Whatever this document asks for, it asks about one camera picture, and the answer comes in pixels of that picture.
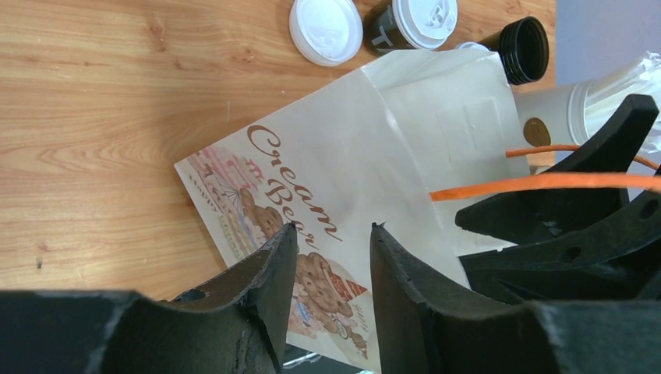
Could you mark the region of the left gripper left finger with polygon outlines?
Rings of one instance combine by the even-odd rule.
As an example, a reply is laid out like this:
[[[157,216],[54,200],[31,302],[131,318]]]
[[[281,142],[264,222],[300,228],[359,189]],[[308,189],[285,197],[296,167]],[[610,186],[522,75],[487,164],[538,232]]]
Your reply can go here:
[[[279,373],[297,234],[260,249],[171,301],[136,291],[1,294],[4,373]]]

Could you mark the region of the brown paper bag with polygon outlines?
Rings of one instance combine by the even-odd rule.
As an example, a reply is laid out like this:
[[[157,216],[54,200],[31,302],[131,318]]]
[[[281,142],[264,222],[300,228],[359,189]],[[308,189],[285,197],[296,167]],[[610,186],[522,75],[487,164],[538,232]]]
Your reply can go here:
[[[459,228],[459,210],[543,189],[660,195],[659,175],[628,169],[534,175],[526,157],[543,151],[525,142],[497,54],[395,51],[175,170],[228,268],[294,225],[289,344],[384,373],[370,273],[374,224],[473,291],[461,256],[510,242]]]

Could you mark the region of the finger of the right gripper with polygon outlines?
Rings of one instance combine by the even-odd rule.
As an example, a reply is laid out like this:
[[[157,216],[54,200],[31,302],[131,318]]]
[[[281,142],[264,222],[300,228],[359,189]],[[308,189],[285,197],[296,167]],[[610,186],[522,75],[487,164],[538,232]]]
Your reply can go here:
[[[469,285],[507,304],[660,298],[660,195],[643,192],[581,230],[463,255]]]
[[[652,97],[626,96],[595,135],[545,174],[626,171],[658,114]],[[459,210],[454,222],[466,231],[523,245],[586,228],[627,202],[622,189],[506,192]]]

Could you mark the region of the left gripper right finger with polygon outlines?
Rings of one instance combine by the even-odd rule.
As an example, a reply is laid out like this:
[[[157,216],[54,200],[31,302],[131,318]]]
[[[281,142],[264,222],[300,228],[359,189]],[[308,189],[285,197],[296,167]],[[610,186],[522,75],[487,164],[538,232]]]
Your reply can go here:
[[[370,273],[384,373],[657,373],[660,304],[524,302],[471,291],[381,224]]]

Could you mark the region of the brown coffee cup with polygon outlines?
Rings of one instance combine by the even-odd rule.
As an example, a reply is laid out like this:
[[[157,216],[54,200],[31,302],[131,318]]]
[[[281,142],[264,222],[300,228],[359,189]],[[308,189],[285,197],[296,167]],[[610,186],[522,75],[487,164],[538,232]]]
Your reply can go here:
[[[368,12],[363,23],[363,43],[377,56],[413,49],[396,22],[394,1],[380,1]]]

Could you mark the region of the white plastic cup lid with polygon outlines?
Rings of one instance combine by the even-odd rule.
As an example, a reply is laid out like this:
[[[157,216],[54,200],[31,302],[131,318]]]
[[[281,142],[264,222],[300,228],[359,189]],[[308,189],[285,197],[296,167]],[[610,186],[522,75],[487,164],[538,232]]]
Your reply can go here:
[[[394,0],[392,10],[399,31],[414,49],[437,49],[458,23],[457,0]]]

